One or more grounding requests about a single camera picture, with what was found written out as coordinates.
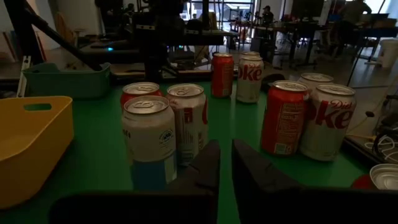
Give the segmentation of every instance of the can top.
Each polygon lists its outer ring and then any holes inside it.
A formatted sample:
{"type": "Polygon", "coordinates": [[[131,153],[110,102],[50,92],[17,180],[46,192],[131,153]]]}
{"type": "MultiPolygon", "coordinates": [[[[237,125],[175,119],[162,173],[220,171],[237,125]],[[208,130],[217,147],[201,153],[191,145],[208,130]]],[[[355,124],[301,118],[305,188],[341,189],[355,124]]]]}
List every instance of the can top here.
{"type": "Polygon", "coordinates": [[[132,114],[153,114],[167,107],[169,107],[169,101],[162,96],[139,96],[124,104],[124,109],[132,114]]]}
{"type": "Polygon", "coordinates": [[[307,91],[308,87],[299,82],[295,81],[276,81],[274,82],[274,86],[281,90],[286,91],[307,91]]]}
{"type": "Polygon", "coordinates": [[[228,54],[228,53],[215,53],[214,56],[215,57],[232,57],[232,55],[228,54]]]}
{"type": "Polygon", "coordinates": [[[242,52],[241,55],[253,56],[253,55],[260,55],[260,53],[259,52],[242,52]]]}
{"type": "Polygon", "coordinates": [[[170,86],[167,89],[167,93],[172,96],[178,97],[191,97],[197,96],[204,92],[203,87],[195,84],[178,84],[174,86],[170,86]]]}
{"type": "Polygon", "coordinates": [[[320,73],[303,73],[301,74],[301,77],[315,82],[333,82],[334,80],[333,77],[320,73]]]}
{"type": "Polygon", "coordinates": [[[151,82],[132,83],[123,87],[123,92],[132,95],[148,95],[159,90],[159,85],[151,82]]]}
{"type": "Polygon", "coordinates": [[[370,176],[380,190],[398,190],[398,165],[379,164],[372,167],[370,176]]]}
{"type": "Polygon", "coordinates": [[[355,90],[350,87],[337,85],[337,84],[320,84],[317,89],[329,94],[341,95],[341,96],[352,96],[355,95],[355,90]]]}
{"type": "Polygon", "coordinates": [[[242,60],[250,60],[250,61],[262,61],[262,57],[260,56],[244,56],[242,60]]]}

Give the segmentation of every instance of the red object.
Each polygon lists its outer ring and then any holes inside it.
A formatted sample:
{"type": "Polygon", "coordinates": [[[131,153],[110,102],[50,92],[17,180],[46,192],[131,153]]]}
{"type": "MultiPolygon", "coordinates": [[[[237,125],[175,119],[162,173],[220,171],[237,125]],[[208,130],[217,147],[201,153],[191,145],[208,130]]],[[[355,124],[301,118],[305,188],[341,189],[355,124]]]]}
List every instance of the red object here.
{"type": "Polygon", "coordinates": [[[262,128],[262,149],[270,154],[295,154],[302,133],[308,88],[298,82],[279,81],[268,92],[262,128]]]}
{"type": "Polygon", "coordinates": [[[362,175],[361,177],[359,177],[358,179],[356,179],[352,186],[352,189],[364,189],[364,190],[373,190],[373,189],[377,189],[374,184],[373,181],[371,179],[371,176],[369,174],[365,174],[362,175]]]}
{"type": "Polygon", "coordinates": [[[232,94],[234,59],[231,54],[214,54],[211,94],[215,97],[227,97],[232,94]]]}
{"type": "Polygon", "coordinates": [[[163,94],[159,89],[159,85],[155,83],[133,83],[126,85],[120,97],[122,110],[127,101],[138,96],[163,96],[163,94]]]}

